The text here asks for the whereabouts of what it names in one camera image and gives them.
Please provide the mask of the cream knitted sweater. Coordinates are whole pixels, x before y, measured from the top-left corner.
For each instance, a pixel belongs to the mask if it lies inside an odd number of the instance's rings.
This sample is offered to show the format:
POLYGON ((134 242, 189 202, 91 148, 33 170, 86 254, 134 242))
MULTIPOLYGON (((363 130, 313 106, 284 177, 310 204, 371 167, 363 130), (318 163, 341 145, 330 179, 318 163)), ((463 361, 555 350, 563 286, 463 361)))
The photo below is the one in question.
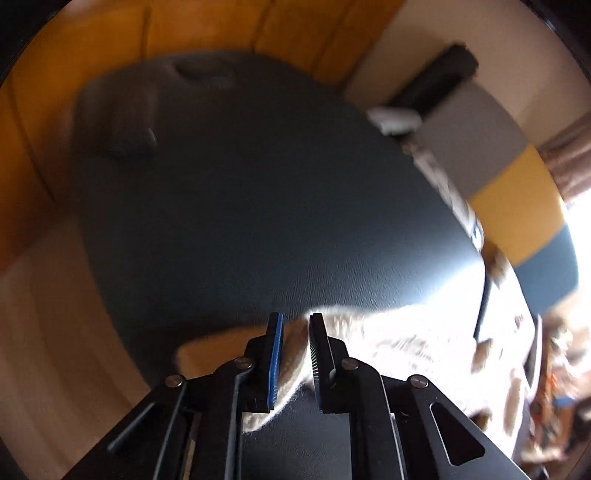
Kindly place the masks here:
MULTIPOLYGON (((503 453, 513 455, 531 391, 525 373, 493 357, 492 347, 479 344, 472 333, 467 337, 452 333, 454 308, 448 314, 419 304, 378 312, 324 306, 320 312, 329 336, 345 341, 353 357, 394 379, 426 376, 467 416, 484 416, 477 425, 503 453)), ((314 388, 308 347, 311 313, 287 323, 276 406, 270 414, 245 414, 246 432, 273 421, 302 386, 314 388)), ((236 357, 250 335, 263 330, 263 326, 235 327, 194 339, 178 347, 175 364, 187 378, 211 374, 236 357)))

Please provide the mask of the deer print cushion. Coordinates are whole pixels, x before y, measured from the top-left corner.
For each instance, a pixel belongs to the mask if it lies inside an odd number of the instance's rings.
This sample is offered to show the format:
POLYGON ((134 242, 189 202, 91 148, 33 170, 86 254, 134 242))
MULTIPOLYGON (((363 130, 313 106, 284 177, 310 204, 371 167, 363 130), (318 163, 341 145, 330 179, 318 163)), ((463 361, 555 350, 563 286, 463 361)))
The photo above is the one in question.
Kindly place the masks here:
POLYGON ((505 365, 521 367, 528 385, 533 387, 542 364, 542 319, 531 311, 517 274, 500 248, 486 251, 485 265, 485 289, 475 339, 490 345, 493 357, 505 365))

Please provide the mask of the patterned triangle cushion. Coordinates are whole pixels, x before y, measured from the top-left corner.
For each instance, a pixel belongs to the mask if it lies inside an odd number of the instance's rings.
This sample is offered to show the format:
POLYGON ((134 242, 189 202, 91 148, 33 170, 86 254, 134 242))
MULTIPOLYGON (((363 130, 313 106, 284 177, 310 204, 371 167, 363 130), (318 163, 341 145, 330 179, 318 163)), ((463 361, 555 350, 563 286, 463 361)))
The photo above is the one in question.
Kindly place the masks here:
POLYGON ((404 140, 403 150, 413 158, 415 167, 425 176, 472 241, 481 252, 485 244, 484 229, 471 205, 462 197, 451 177, 431 150, 414 140, 404 140))

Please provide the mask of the grey yellow blue sofa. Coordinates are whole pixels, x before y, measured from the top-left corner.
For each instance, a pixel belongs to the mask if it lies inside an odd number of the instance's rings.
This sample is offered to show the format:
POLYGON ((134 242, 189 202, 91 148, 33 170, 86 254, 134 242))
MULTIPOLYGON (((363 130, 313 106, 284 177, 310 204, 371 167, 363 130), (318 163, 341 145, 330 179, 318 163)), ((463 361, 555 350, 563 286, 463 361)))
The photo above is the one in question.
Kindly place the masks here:
POLYGON ((473 82, 461 86, 415 139, 475 211, 486 251, 505 254, 533 313, 576 289, 579 268, 562 197, 536 147, 491 94, 473 82))

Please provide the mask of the dark folded garment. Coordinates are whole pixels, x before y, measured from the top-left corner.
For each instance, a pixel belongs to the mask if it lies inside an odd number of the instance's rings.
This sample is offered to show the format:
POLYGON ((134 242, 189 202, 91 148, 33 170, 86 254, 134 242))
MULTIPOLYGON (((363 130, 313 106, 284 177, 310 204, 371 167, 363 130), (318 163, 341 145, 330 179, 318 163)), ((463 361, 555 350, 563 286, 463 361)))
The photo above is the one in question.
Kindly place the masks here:
POLYGON ((127 161, 153 154, 158 90, 153 83, 102 78, 78 96, 72 151, 127 161))

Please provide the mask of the black remote device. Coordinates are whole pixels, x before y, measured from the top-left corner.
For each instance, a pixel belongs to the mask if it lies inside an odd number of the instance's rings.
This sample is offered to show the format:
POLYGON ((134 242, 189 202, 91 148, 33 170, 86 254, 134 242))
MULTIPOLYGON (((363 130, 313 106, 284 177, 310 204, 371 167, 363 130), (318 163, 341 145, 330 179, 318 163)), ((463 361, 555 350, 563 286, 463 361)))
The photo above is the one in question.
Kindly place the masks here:
POLYGON ((386 106, 414 110, 425 118, 478 68, 477 58, 465 45, 452 44, 399 89, 386 106))

